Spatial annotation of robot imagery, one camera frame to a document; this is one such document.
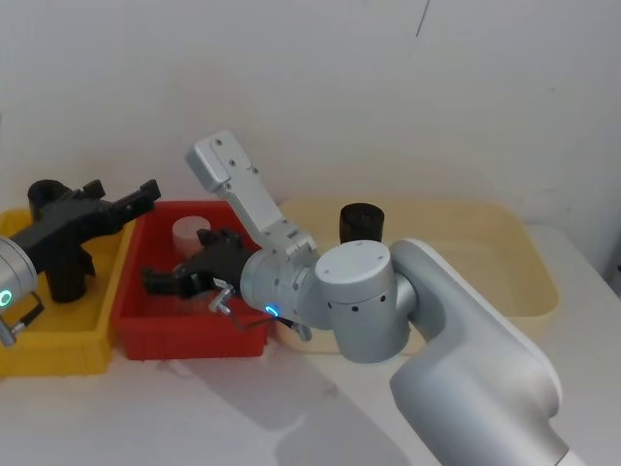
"blue led light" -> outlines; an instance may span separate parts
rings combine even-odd
[[[265,306],[265,312],[271,314],[274,317],[278,317],[278,314],[280,314],[278,306],[276,304],[267,304]]]
[[[13,299],[13,294],[8,289],[0,291],[0,307],[8,306]]]

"table surface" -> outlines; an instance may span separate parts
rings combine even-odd
[[[540,342],[565,400],[552,423],[587,464],[621,457],[621,302],[557,231],[531,228],[561,294]],[[438,465],[394,406],[404,362],[276,343],[250,359],[125,360],[105,376],[0,381],[2,464]]]

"black cylinder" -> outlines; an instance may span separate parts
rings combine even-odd
[[[348,204],[341,209],[339,234],[341,244],[349,241],[381,241],[384,212],[373,204]]]
[[[30,215],[33,222],[41,220],[47,204],[71,194],[71,189],[56,180],[40,180],[28,189]],[[46,272],[49,293],[56,303],[71,303],[86,294],[86,270],[90,255],[80,246],[67,250]]]

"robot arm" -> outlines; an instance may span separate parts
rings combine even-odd
[[[263,249],[245,264],[249,306],[333,329],[343,355],[371,363],[398,354],[411,321],[427,346],[392,378],[396,405],[445,466],[579,466],[549,425],[561,386],[546,356],[430,246],[345,243],[318,256],[282,217],[228,132],[186,157],[208,192],[228,200]]]

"plastic bin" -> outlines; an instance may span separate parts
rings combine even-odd
[[[11,236],[30,224],[27,210],[0,215],[0,234]],[[0,347],[0,376],[68,376],[106,372],[112,357],[110,313],[131,240],[134,223],[113,236],[89,241],[96,277],[87,277],[87,292],[79,300],[57,304],[48,282],[39,277],[37,292],[46,309],[11,348]],[[34,298],[15,303],[4,317],[15,322],[32,309]]]
[[[259,356],[267,343],[269,325],[248,329],[205,306],[200,313],[180,312],[188,301],[174,296],[149,296],[141,270],[171,271],[182,261],[173,244],[172,228],[184,216],[202,216],[213,230],[240,233],[248,248],[257,250],[233,211],[224,202],[158,202],[154,211],[137,220],[114,302],[113,327],[129,359],[186,359],[194,357]],[[240,325],[265,319],[241,299],[229,301]]]
[[[339,214],[352,202],[367,202],[385,214],[383,243],[416,238],[433,246],[492,306],[526,335],[538,340],[554,316],[559,298],[528,232],[508,209],[476,201],[411,199],[292,199],[284,216],[310,232],[319,250],[339,244]],[[404,349],[424,347],[415,328]],[[331,331],[312,330],[301,342],[284,325],[277,339],[304,352],[339,352]]]

